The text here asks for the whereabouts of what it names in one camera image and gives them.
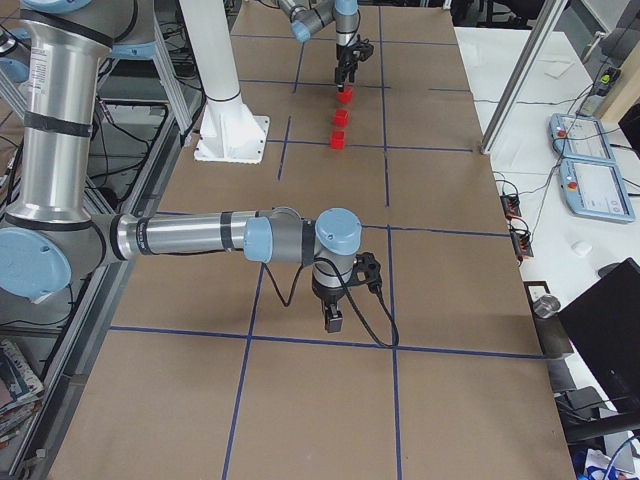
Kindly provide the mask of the red cube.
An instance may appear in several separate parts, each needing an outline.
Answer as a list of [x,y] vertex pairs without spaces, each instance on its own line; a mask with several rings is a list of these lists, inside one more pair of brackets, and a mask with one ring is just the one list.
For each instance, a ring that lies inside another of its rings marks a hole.
[[330,136],[330,147],[335,150],[343,150],[346,146],[346,134],[342,130],[333,130]]
[[349,104],[353,100],[353,96],[354,91],[352,87],[345,87],[337,92],[337,100],[343,105]]
[[346,109],[336,109],[333,115],[333,124],[339,128],[345,128],[350,121],[350,112]]

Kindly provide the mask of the brown paper table cover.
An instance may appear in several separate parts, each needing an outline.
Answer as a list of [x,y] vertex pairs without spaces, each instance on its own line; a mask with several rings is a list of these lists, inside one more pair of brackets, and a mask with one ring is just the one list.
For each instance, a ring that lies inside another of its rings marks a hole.
[[296,42],[245,5],[231,35],[263,160],[184,150],[159,212],[343,207],[382,286],[339,302],[312,266],[142,256],[50,470],[53,479],[569,479],[573,475],[446,12],[365,7],[342,149],[334,34]]

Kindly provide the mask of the orange circuit board lower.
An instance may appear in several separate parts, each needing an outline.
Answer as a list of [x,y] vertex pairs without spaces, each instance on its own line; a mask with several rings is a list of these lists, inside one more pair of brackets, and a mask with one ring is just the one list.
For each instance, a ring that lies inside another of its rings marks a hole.
[[510,228],[509,234],[518,261],[522,262],[525,259],[534,257],[531,232],[528,229]]

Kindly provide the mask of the orange circuit board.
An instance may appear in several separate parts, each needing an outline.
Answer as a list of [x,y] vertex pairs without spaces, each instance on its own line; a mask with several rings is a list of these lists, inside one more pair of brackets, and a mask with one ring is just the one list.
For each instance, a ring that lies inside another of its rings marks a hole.
[[501,205],[505,218],[508,220],[521,218],[520,197],[516,193],[503,194],[500,196]]
[[510,228],[509,234],[518,261],[522,262],[525,259],[534,257],[531,232],[528,229]]

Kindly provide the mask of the orange circuit board upper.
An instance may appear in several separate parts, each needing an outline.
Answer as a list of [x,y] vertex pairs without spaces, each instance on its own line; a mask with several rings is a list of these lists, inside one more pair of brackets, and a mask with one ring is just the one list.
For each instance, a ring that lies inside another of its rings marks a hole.
[[516,193],[503,194],[500,196],[501,205],[505,218],[508,220],[521,218],[520,197]]

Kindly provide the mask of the steel cup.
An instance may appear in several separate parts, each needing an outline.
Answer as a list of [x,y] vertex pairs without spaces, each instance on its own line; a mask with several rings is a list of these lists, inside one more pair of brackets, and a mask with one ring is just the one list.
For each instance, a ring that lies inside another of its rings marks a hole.
[[561,310],[561,303],[554,295],[544,294],[533,301],[532,309],[537,318],[547,319]]

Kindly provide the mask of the upper blue teach pendant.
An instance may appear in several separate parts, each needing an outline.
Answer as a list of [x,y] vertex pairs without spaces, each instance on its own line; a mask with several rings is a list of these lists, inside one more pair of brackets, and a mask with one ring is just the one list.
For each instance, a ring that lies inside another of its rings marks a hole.
[[555,113],[549,131],[552,147],[565,158],[615,160],[606,131],[594,117]]

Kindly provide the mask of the blue teach pendant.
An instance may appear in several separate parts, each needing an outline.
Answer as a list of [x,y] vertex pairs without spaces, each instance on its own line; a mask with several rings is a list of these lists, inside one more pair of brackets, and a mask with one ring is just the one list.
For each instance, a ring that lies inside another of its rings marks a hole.
[[573,214],[617,223],[636,220],[615,163],[565,158],[559,172],[564,199]]
[[549,131],[552,147],[565,158],[615,160],[606,131],[594,117],[555,113]]

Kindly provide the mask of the lower blue teach pendant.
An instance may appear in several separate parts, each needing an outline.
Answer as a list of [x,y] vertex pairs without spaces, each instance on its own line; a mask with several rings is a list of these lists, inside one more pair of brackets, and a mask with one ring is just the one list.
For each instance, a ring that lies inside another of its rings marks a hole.
[[573,214],[617,223],[636,220],[615,163],[565,158],[559,172],[564,199]]

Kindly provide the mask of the black monitor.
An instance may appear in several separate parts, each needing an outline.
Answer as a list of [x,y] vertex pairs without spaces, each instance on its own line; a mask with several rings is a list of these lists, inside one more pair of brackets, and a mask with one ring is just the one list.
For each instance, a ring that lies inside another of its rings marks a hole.
[[578,353],[610,399],[639,406],[639,265],[627,258],[559,313]]

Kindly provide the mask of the stack of books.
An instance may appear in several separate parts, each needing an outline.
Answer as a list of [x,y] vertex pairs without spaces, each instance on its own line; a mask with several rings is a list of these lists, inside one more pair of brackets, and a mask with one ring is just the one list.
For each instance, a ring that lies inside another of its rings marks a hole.
[[40,405],[44,385],[18,346],[1,339],[1,447],[15,438]]

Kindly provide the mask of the aluminium frame post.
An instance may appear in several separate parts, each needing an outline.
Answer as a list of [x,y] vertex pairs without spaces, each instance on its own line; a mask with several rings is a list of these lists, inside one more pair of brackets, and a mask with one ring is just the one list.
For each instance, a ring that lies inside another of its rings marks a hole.
[[497,104],[496,110],[494,111],[483,135],[480,144],[480,152],[482,154],[488,155],[491,153],[501,132],[504,130],[508,117],[516,105],[525,80],[537,60],[537,57],[542,51],[548,37],[553,32],[567,3],[567,0],[547,0],[544,2],[536,25],[528,36],[513,72]]

